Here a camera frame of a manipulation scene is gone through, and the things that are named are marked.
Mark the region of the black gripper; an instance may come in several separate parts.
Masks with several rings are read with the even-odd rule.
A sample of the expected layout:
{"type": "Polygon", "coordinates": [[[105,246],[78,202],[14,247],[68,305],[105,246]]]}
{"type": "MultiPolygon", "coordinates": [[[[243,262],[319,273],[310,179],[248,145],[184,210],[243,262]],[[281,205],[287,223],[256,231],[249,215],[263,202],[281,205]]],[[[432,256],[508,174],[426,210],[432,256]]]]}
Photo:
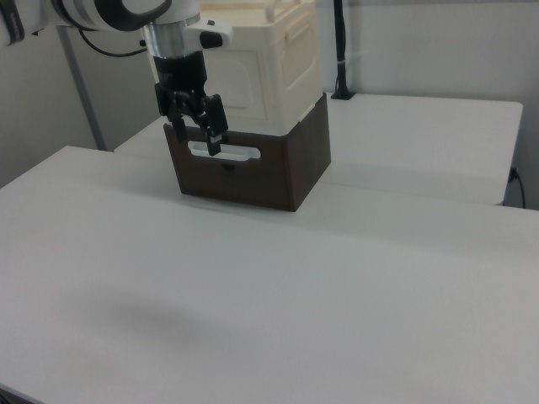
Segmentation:
{"type": "MultiPolygon", "coordinates": [[[[178,141],[187,139],[183,119],[188,93],[205,96],[207,74],[202,51],[179,58],[153,57],[159,83],[154,85],[159,114],[168,119],[178,141]]],[[[211,157],[221,152],[222,136],[228,131],[225,109],[218,94],[197,100],[193,121],[205,133],[208,153],[211,157]]]]}

